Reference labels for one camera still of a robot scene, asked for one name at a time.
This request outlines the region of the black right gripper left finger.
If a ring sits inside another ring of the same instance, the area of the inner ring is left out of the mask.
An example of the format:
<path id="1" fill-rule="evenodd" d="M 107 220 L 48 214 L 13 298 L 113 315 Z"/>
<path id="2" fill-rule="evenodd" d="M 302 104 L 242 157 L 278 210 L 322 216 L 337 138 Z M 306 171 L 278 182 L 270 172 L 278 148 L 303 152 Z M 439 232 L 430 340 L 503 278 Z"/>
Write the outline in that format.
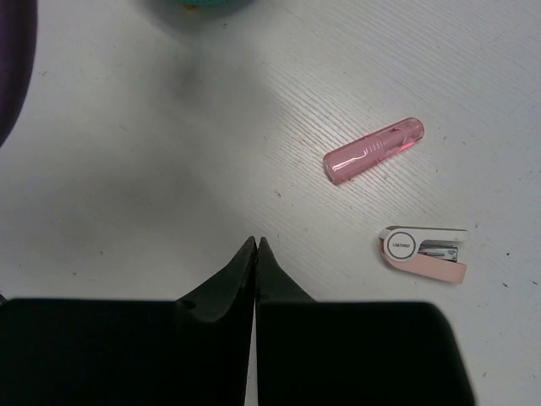
<path id="1" fill-rule="evenodd" d="M 4 405 L 241 405 L 256 243 L 175 300 L 11 299 Z"/>

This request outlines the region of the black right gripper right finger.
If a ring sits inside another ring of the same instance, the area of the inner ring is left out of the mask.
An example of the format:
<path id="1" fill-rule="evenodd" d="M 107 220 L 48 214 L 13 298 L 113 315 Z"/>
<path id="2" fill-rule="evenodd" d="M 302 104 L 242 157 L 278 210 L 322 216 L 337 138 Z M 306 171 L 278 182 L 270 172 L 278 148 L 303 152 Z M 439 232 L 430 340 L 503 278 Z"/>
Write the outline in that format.
<path id="1" fill-rule="evenodd" d="M 319 302 L 266 239 L 255 273 L 260 404 L 475 404 L 451 326 L 433 304 Z"/>

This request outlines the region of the pink correction tape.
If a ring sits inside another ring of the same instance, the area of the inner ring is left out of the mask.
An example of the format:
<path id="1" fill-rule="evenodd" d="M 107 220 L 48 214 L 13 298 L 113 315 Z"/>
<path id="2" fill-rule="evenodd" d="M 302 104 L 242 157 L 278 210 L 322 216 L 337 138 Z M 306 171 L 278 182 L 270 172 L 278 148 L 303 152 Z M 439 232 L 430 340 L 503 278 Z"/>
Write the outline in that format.
<path id="1" fill-rule="evenodd" d="M 380 253 L 391 268 L 444 283 L 462 284 L 467 266 L 458 260 L 462 228 L 389 226 L 379 234 Z"/>

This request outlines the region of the pink eraser stick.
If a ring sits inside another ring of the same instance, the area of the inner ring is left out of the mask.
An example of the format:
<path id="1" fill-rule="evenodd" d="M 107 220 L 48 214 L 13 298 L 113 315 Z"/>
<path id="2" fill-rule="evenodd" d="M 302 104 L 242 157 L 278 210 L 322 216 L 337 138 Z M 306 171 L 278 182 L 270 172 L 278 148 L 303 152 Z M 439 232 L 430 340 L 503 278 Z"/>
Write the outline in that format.
<path id="1" fill-rule="evenodd" d="M 325 154 L 325 174 L 333 184 L 342 184 L 423 137 L 423 123 L 417 118 L 405 118 Z"/>

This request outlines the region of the teal round organizer container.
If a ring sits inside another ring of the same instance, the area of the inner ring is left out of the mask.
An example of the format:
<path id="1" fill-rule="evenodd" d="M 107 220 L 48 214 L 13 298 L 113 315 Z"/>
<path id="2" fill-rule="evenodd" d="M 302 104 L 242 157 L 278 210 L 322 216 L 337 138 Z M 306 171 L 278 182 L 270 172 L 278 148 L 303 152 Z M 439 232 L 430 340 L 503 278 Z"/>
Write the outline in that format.
<path id="1" fill-rule="evenodd" d="M 188 10 L 202 9 L 204 11 L 232 12 L 233 10 L 245 8 L 254 3 L 251 0 L 225 0 L 225 1 L 177 1 L 177 0 L 155 0 L 141 1 L 149 8 L 169 10 L 185 8 Z"/>

